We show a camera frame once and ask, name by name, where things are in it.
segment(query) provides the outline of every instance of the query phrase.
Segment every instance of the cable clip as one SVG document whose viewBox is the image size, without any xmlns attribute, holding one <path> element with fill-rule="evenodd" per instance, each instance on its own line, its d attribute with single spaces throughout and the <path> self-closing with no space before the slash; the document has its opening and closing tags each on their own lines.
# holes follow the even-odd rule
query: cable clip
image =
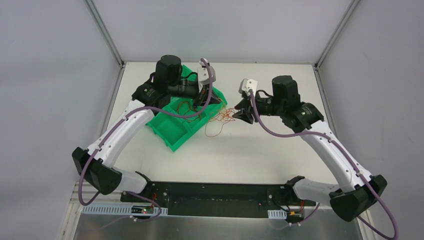
<svg viewBox="0 0 424 240">
<path fill-rule="evenodd" d="M 359 170 L 359 172 L 357 172 L 355 175 L 356 175 L 357 177 L 359 177 L 359 175 L 364 175 L 364 172 L 363 172 L 362 170 Z"/>
<path fill-rule="evenodd" d="M 204 61 L 209 65 L 209 62 L 206 58 L 203 58 Z M 206 65 L 202 62 L 202 60 L 199 61 L 200 66 L 202 66 L 202 68 L 206 68 Z"/>
</svg>

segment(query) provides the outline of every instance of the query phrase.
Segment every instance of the metal frame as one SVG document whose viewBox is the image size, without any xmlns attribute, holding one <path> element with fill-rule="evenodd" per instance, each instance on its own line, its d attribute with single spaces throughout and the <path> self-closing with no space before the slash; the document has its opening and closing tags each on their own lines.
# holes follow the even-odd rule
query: metal frame
<svg viewBox="0 0 424 240">
<path fill-rule="evenodd" d="M 318 61 L 315 64 L 316 69 L 318 71 L 320 70 L 321 65 L 323 64 L 324 60 L 328 56 L 331 48 L 334 46 L 336 40 L 339 38 L 340 33 L 343 31 L 343 29 L 346 26 L 346 23 L 351 18 L 353 12 L 357 8 L 358 4 L 361 2 L 361 0 L 352 0 L 349 7 L 347 8 L 346 12 L 344 12 L 343 17 L 341 18 L 340 22 L 338 23 L 337 27 L 335 28 L 333 34 L 330 37 L 330 40 L 328 41 L 327 45 L 324 48 L 324 51 L 322 51 L 321 56 L 319 56 Z"/>
<path fill-rule="evenodd" d="M 332 130 L 334 135 L 337 137 L 336 126 L 334 125 L 330 102 L 327 99 L 326 91 L 321 81 L 320 72 L 317 70 L 315 66 L 312 66 L 312 68 L 313 68 L 313 73 L 315 73 L 316 83 L 318 84 L 319 95 L 321 95 L 321 101 L 322 101 L 322 104 L 324 105 L 324 111 L 325 111 L 325 115 L 327 116 L 328 125 L 330 126 L 330 129 Z"/>
<path fill-rule="evenodd" d="M 102 34 L 106 45 L 109 47 L 113 57 L 115 58 L 117 64 L 120 67 L 119 74 L 116 79 L 116 83 L 113 87 L 112 94 L 109 99 L 109 103 L 107 105 L 106 114 L 104 116 L 103 122 L 101 124 L 100 134 L 104 133 L 108 127 L 109 124 L 109 118 L 111 116 L 113 105 L 115 104 L 116 96 L 118 94 L 119 86 L 122 81 L 122 77 L 125 70 L 125 62 L 122 60 L 121 55 L 118 52 L 118 49 L 116 48 L 106 26 L 103 22 L 93 0 L 84 0 L 87 9 L 89 10 L 91 16 L 93 17 L 94 22 L 96 23 L 100 33 Z M 326 96 L 326 91 L 324 89 L 321 77 L 320 77 L 320 67 L 323 64 L 324 60 L 328 56 L 330 50 L 335 45 L 338 37 L 340 36 L 341 32 L 345 28 L 348 20 L 352 16 L 352 13 L 357 8 L 358 4 L 361 2 L 361 0 L 352 0 L 350 5 L 348 6 L 346 12 L 344 13 L 342 19 L 340 20 L 339 24 L 337 25 L 336 29 L 334 30 L 333 34 L 331 35 L 331 38 L 329 39 L 327 45 L 325 46 L 323 52 L 321 53 L 318 61 L 312 65 L 313 71 L 315 73 L 316 82 L 318 85 L 318 89 L 321 95 L 321 99 L 324 105 L 324 110 L 327 116 L 328 124 L 330 125 L 330 128 L 332 129 L 333 133 L 336 135 L 336 129 L 334 125 L 334 121 L 332 118 L 331 113 L 331 107 L 329 104 L 329 101 Z M 85 182 L 84 184 L 84 191 L 83 191 L 83 198 L 85 200 L 88 200 L 91 198 L 93 194 L 97 192 L 97 190 L 92 187 L 89 183 Z M 99 195 L 99 197 L 94 201 L 95 204 L 114 204 L 114 205 L 122 205 L 127 204 L 124 202 L 121 202 L 121 193 L 120 192 L 113 192 L 109 195 Z M 320 209 L 329 209 L 327 206 L 322 206 Z M 78 182 L 75 185 L 75 188 L 72 193 L 72 197 L 69 202 L 69 206 L 65 215 L 65 219 L 62 225 L 62 228 L 60 230 L 58 239 L 59 240 L 72 240 L 74 239 L 74 234 L 76 232 L 76 227 L 78 225 L 78 221 L 80 218 L 80 215 L 82 213 L 83 206 L 80 205 L 78 201 Z M 371 215 L 369 210 L 363 212 L 361 216 L 368 221 L 369 223 L 373 224 Z M 364 240 L 376 240 L 377 235 L 368 228 L 364 223 L 361 221 L 357 221 L 359 224 L 360 231 L 362 233 L 362 237 Z"/>
<path fill-rule="evenodd" d="M 105 26 L 105 23 L 100 17 L 100 14 L 97 11 L 96 5 L 94 4 L 93 0 L 84 0 L 84 2 L 85 2 L 85 5 L 87 6 L 87 9 L 90 11 L 91 16 L 93 17 L 94 22 L 98 27 L 98 30 L 103 36 L 104 41 L 106 42 L 106 45 L 109 47 L 119 67 L 122 68 L 124 65 L 124 61 L 122 60 L 122 57 L 119 54 L 118 49 L 114 44 L 114 41 L 112 41 L 111 35 L 109 34 L 108 29 Z"/>
<path fill-rule="evenodd" d="M 107 104 L 106 114 L 104 115 L 103 121 L 101 122 L 99 136 L 105 133 L 106 130 L 108 129 L 108 124 L 111 119 L 112 110 L 114 109 L 115 100 L 117 99 L 118 90 L 121 85 L 122 76 L 124 75 L 126 65 L 127 64 L 124 63 L 122 67 L 119 69 L 119 73 L 118 73 L 115 85 L 113 86 L 112 94 L 110 95 L 110 98 L 109 98 L 109 103 Z"/>
</svg>

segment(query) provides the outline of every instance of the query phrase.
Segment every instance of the gray wall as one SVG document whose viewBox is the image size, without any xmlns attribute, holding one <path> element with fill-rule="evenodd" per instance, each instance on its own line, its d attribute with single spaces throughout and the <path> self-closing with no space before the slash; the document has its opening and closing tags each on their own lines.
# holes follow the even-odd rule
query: gray wall
<svg viewBox="0 0 424 240">
<path fill-rule="evenodd" d="M 423 13 L 422 0 L 362 1 L 320 70 L 339 138 L 387 179 L 382 197 L 408 240 L 424 226 Z M 383 209 L 371 212 L 392 235 Z"/>
<path fill-rule="evenodd" d="M 125 61 L 304 64 L 318 60 L 351 0 L 94 2 Z"/>
<path fill-rule="evenodd" d="M 82 0 L 0 1 L 0 239 L 56 239 L 118 75 Z"/>
</svg>

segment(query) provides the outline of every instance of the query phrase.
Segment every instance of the orange wire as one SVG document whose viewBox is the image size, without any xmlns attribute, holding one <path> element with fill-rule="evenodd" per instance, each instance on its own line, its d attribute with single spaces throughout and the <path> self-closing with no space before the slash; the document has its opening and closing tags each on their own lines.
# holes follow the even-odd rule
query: orange wire
<svg viewBox="0 0 424 240">
<path fill-rule="evenodd" d="M 151 199 L 153 200 L 153 201 L 155 201 L 156 200 L 156 192 L 154 192 L 153 193 L 153 196 L 151 196 Z"/>
<path fill-rule="evenodd" d="M 302 210 L 305 208 L 305 201 L 304 200 L 301 200 L 300 201 L 300 210 L 299 210 L 299 212 L 302 212 Z"/>
<path fill-rule="evenodd" d="M 190 105 L 190 102 L 188 102 L 188 101 L 182 101 L 182 102 L 180 102 L 179 104 L 178 104 L 178 107 L 176 108 L 176 112 L 178 113 L 178 114 L 180 114 L 180 108 L 181 108 L 181 106 L 183 105 L 183 104 L 187 104 L 188 105 L 188 110 L 183 114 L 183 115 L 186 115 L 188 112 L 190 112 L 190 111 L 193 111 L 193 112 L 197 112 L 197 110 L 196 109 L 194 109 L 191 105 Z M 192 123 L 192 122 L 194 122 L 194 121 L 196 121 L 197 119 L 202 119 L 202 117 L 200 116 L 200 115 L 198 115 L 195 119 L 185 119 L 188 123 Z"/>
<path fill-rule="evenodd" d="M 235 114 L 236 113 L 236 111 L 235 111 L 235 109 L 234 108 L 226 108 L 225 106 L 223 106 L 223 108 L 221 108 L 221 109 L 219 109 L 218 111 L 217 111 L 217 114 L 216 114 L 216 112 L 211 112 L 210 113 L 210 115 L 211 114 L 216 114 L 216 116 L 214 116 L 214 117 L 211 117 L 210 119 L 209 119 L 209 121 L 207 121 L 207 123 L 206 123 L 206 125 L 204 126 L 204 134 L 207 136 L 207 137 L 209 137 L 209 138 L 213 138 L 213 137 L 216 137 L 216 136 L 218 136 L 219 134 L 221 134 L 222 133 L 222 131 L 223 131 L 223 128 L 224 128 L 224 125 L 225 124 L 227 124 L 227 123 L 229 123 L 229 122 L 233 122 L 233 121 L 235 121 L 235 119 L 232 117 L 232 115 L 233 114 Z M 209 122 L 214 122 L 214 121 L 220 121 L 221 123 L 222 123 L 222 125 L 221 125 L 221 129 L 219 130 L 219 132 L 217 133 L 217 134 L 215 134 L 215 135 L 208 135 L 207 134 L 207 131 L 206 131 L 206 128 L 207 128 L 207 126 L 208 126 L 208 123 Z"/>
</svg>

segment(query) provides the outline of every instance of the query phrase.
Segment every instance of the black joint housing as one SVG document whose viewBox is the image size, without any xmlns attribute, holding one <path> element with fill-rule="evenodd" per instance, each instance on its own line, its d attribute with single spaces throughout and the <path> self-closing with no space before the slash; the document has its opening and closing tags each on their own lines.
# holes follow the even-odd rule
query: black joint housing
<svg viewBox="0 0 424 240">
<path fill-rule="evenodd" d="M 181 79 L 176 85 L 169 85 L 167 91 L 173 96 L 185 99 L 195 99 L 199 94 L 199 83 Z"/>
<path fill-rule="evenodd" d="M 381 196 L 387 186 L 387 181 L 382 175 L 372 176 L 369 181 L 372 189 Z M 344 193 L 341 189 L 331 192 L 330 205 L 334 212 L 346 222 L 354 220 L 362 212 L 377 202 L 377 199 L 371 193 L 366 185 L 358 189 Z"/>
<path fill-rule="evenodd" d="M 131 95 L 132 100 L 138 100 L 145 106 L 156 107 L 162 109 L 171 102 L 171 95 L 169 93 L 160 92 L 154 89 L 151 82 L 145 82 L 137 87 L 137 90 Z"/>
<path fill-rule="evenodd" d="M 292 179 L 288 180 L 283 186 L 284 189 L 287 191 L 287 194 L 285 195 L 284 201 L 288 203 L 296 202 L 298 200 L 298 196 L 296 196 L 295 190 L 293 187 L 297 182 L 300 180 L 305 179 L 304 176 L 295 176 Z"/>
<path fill-rule="evenodd" d="M 318 121 L 323 121 L 324 116 L 312 104 L 302 102 L 298 108 L 280 115 L 282 122 L 295 133 L 300 133 L 305 129 L 311 129 L 311 125 Z"/>
<path fill-rule="evenodd" d="M 168 86 L 178 84 L 183 66 L 181 59 L 174 55 L 164 55 L 156 63 L 156 71 L 153 78 L 154 87 L 162 92 L 167 90 Z"/>
<path fill-rule="evenodd" d="M 292 76 L 276 76 L 272 79 L 272 100 L 274 104 L 282 104 L 285 110 L 290 110 L 301 104 L 301 96 L 298 92 L 298 83 Z"/>
<path fill-rule="evenodd" d="M 79 175 L 81 175 L 89 157 L 90 155 L 88 152 L 80 147 L 77 147 L 72 152 L 73 162 L 75 163 Z M 101 159 L 93 159 L 88 166 L 84 179 L 101 194 L 108 195 L 121 183 L 122 173 L 104 166 L 101 162 Z"/>
</svg>

